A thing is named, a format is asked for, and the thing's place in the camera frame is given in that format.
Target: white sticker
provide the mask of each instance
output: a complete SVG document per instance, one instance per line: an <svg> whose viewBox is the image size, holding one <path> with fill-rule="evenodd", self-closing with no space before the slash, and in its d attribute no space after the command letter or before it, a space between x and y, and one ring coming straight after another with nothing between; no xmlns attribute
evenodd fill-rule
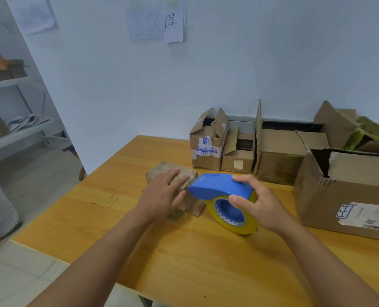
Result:
<svg viewBox="0 0 379 307"><path fill-rule="evenodd" d="M243 160L234 160L234 168L238 170L243 169Z"/></svg>
<svg viewBox="0 0 379 307"><path fill-rule="evenodd" d="M198 138L198 149L191 150L191 158L197 159L200 156L209 156L220 158L222 154L222 148L213 146L211 137L205 136L205 138Z"/></svg>
<svg viewBox="0 0 379 307"><path fill-rule="evenodd" d="M365 227L379 230L379 205L350 203L341 205L336 218L342 225Z"/></svg>

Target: wooden table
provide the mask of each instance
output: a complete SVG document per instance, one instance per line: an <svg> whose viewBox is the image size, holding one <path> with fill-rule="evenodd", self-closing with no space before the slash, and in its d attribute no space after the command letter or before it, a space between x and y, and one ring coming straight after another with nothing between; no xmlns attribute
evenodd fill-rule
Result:
<svg viewBox="0 0 379 307"><path fill-rule="evenodd" d="M135 206L148 170L163 160L191 168L189 147L184 140L137 136L13 240L72 263ZM296 215L293 188L270 187ZM310 230L379 292L379 240ZM239 237L207 210L153 224L118 282L174 307L311 306L313 297L276 234L261 228Z"/></svg>

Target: finger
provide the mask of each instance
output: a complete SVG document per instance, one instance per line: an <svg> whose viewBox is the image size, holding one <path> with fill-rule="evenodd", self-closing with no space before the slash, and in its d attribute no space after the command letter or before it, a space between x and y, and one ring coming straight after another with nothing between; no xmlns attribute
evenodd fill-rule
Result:
<svg viewBox="0 0 379 307"><path fill-rule="evenodd" d="M174 209L178 208L182 204L182 202L184 201L184 196L185 196L185 190L180 191L180 193L172 201L171 207Z"/></svg>
<svg viewBox="0 0 379 307"><path fill-rule="evenodd" d="M158 174L154 177L153 181L154 181L154 182L162 181L162 180L164 179L164 177L165 177L169 172L171 172L171 171L172 171L172 169L168 169L168 170L161 171L160 173L158 173Z"/></svg>
<svg viewBox="0 0 379 307"><path fill-rule="evenodd" d="M233 205L237 208L242 208L242 209L248 211L249 213L252 212L253 207L255 205L254 203L250 202L248 199L245 199L245 198L243 198L241 196L237 196L237 195L229 195L228 200L231 203L231 205Z"/></svg>
<svg viewBox="0 0 379 307"><path fill-rule="evenodd" d="M262 183L258 181L253 175L233 175L232 179L237 182L247 182L250 186L255 190L255 193L260 196L262 195L268 188L264 186Z"/></svg>
<svg viewBox="0 0 379 307"><path fill-rule="evenodd" d="M171 188L172 191L176 191L180 188L180 186L182 186L185 182L187 182L189 178L190 178L189 174L183 175L182 177L178 177L173 182L171 182L169 187Z"/></svg>
<svg viewBox="0 0 379 307"><path fill-rule="evenodd" d="M169 170L165 176L162 178L162 181L167 183L167 184L170 184L172 179L174 179L174 177L180 173L180 169L179 168L174 168L172 170Z"/></svg>

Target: person's left hand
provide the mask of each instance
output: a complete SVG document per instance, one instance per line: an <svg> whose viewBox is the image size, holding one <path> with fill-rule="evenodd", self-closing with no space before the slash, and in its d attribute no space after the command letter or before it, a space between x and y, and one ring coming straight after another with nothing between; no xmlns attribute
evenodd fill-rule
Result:
<svg viewBox="0 0 379 307"><path fill-rule="evenodd" d="M137 205L132 210L140 221L149 223L163 219L182 203L185 190L178 195L176 192L190 177L184 175L171 183L179 172L179 168L160 172L147 185Z"/></svg>

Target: floor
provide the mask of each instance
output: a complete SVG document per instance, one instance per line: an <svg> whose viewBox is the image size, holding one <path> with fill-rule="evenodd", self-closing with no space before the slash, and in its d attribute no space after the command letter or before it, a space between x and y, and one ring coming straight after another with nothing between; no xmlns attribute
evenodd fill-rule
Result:
<svg viewBox="0 0 379 307"><path fill-rule="evenodd" d="M0 185L24 228L79 183L80 161L70 152L33 146L0 162ZM24 307L68 264L9 240L0 242L0 307ZM116 284L106 307L142 307L133 290Z"/></svg>

